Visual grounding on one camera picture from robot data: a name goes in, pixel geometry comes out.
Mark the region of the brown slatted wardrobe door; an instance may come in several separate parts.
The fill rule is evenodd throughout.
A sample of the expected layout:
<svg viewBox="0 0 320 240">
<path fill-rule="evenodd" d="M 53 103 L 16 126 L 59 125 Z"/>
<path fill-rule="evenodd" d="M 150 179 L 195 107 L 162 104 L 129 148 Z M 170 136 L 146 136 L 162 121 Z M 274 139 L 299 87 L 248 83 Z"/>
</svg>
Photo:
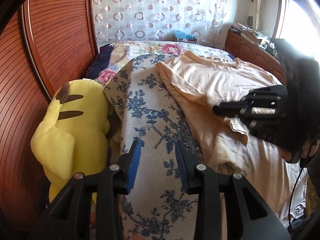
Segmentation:
<svg viewBox="0 0 320 240">
<path fill-rule="evenodd" d="M 1 0 L 1 230 L 30 230 L 48 180 L 30 141 L 55 92 L 97 54 L 91 0 Z"/>
</svg>

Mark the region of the pink floral quilt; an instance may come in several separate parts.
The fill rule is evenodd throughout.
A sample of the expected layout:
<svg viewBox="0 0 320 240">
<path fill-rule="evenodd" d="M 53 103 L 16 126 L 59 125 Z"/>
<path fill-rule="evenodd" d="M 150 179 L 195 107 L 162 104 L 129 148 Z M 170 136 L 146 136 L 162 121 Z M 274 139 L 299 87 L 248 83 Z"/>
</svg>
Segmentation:
<svg viewBox="0 0 320 240">
<path fill-rule="evenodd" d="M 177 56 L 191 51 L 205 59 L 218 59 L 227 62 L 234 60 L 234 56 L 224 50 L 185 42 L 121 41 L 111 43 L 108 46 L 112 48 L 109 63 L 94 79 L 103 86 L 106 86 L 129 61 L 141 55 L 155 54 L 159 59 L 163 59 L 166 56 Z"/>
</svg>

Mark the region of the white circle-pattern curtain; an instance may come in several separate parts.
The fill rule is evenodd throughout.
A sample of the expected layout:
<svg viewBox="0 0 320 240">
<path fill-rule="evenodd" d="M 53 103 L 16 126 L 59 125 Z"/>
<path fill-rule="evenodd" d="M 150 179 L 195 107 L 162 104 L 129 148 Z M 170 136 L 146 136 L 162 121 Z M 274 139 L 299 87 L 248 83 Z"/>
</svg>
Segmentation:
<svg viewBox="0 0 320 240">
<path fill-rule="evenodd" d="M 220 47 L 231 0 L 92 0 L 97 44 L 172 40 L 178 30 Z"/>
</svg>

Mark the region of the beige printed t-shirt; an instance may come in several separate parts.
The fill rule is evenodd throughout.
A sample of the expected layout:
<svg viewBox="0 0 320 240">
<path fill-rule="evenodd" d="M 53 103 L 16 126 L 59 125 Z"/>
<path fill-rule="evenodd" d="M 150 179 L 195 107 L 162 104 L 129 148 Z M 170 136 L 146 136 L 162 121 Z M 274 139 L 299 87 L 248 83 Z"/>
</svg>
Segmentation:
<svg viewBox="0 0 320 240">
<path fill-rule="evenodd" d="M 240 59 L 204 59 L 190 51 L 157 63 L 156 69 L 182 109 L 205 164 L 217 173 L 242 173 L 284 226 L 301 217 L 307 171 L 281 159 L 276 145 L 250 135 L 239 119 L 212 112 L 221 102 L 239 101 L 250 90 L 278 85 L 279 80 Z"/>
</svg>

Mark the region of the clutter on cabinet top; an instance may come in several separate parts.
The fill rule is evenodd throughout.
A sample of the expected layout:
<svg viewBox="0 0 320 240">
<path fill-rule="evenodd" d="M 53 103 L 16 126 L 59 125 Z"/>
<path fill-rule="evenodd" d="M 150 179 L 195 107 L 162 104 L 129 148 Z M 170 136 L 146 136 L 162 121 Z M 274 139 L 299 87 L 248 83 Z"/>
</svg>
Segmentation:
<svg viewBox="0 0 320 240">
<path fill-rule="evenodd" d="M 262 50 L 268 52 L 272 56 L 276 56 L 276 47 L 271 39 L 259 31 L 254 31 L 252 28 L 247 27 L 243 24 L 235 22 L 229 28 L 229 31 L 235 33 L 238 36 L 243 37 L 252 44 L 257 45 Z"/>
</svg>

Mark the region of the navy blue blanket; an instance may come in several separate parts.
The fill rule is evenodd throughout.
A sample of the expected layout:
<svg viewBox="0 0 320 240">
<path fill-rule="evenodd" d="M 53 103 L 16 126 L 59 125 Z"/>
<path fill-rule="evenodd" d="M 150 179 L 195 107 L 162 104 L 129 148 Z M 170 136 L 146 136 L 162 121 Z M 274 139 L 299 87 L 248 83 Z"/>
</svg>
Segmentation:
<svg viewBox="0 0 320 240">
<path fill-rule="evenodd" d="M 111 44 L 106 44 L 100 47 L 100 52 L 89 67 L 85 78 L 94 80 L 105 68 L 108 67 L 113 49 L 114 46 Z"/>
</svg>

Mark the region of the brown wooden side cabinet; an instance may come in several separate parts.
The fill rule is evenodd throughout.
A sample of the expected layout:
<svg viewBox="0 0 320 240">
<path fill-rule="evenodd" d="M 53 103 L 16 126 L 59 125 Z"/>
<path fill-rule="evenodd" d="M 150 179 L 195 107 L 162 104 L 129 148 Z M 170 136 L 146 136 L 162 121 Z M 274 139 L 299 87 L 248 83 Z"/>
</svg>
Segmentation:
<svg viewBox="0 0 320 240">
<path fill-rule="evenodd" d="M 278 60 L 268 52 L 246 40 L 244 37 L 229 30 L 227 32 L 224 49 L 234 57 L 255 64 L 270 72 L 282 84 L 286 83 L 284 71 Z"/>
</svg>

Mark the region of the blue floral white sheet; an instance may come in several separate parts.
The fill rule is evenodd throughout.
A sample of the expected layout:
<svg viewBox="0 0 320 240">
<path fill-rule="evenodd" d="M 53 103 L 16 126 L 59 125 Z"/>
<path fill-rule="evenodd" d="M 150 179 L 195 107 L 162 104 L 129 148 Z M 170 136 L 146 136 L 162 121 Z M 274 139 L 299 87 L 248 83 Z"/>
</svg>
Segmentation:
<svg viewBox="0 0 320 240">
<path fill-rule="evenodd" d="M 135 57 L 105 88 L 122 123 L 120 152 L 128 153 L 136 140 L 141 145 L 134 187 L 119 198 L 125 239 L 194 237 L 198 197 L 182 189 L 175 143 L 182 141 L 199 160 L 203 155 L 183 111 L 157 72 L 157 63 L 171 59 L 168 54 Z"/>
</svg>

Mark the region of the blue tissue pack box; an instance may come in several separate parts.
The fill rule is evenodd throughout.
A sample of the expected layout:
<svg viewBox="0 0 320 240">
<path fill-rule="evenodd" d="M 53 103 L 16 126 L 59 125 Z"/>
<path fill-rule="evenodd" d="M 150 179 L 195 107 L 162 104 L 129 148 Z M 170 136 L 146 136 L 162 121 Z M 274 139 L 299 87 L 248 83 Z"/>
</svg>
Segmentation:
<svg viewBox="0 0 320 240">
<path fill-rule="evenodd" d="M 173 38 L 175 42 L 186 42 L 196 44 L 197 39 L 194 35 L 186 34 L 180 30 L 173 31 Z"/>
</svg>

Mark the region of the yellow plush toy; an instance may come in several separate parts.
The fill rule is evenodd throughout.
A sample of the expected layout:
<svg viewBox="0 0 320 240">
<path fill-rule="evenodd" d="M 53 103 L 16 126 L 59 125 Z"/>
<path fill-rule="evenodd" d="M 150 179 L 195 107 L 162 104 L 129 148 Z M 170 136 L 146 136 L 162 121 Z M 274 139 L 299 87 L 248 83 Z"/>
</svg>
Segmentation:
<svg viewBox="0 0 320 240">
<path fill-rule="evenodd" d="M 50 201 L 76 173 L 87 176 L 106 167 L 110 123 L 103 89 L 92 80 L 64 83 L 31 139 L 31 151 L 50 181 Z"/>
</svg>

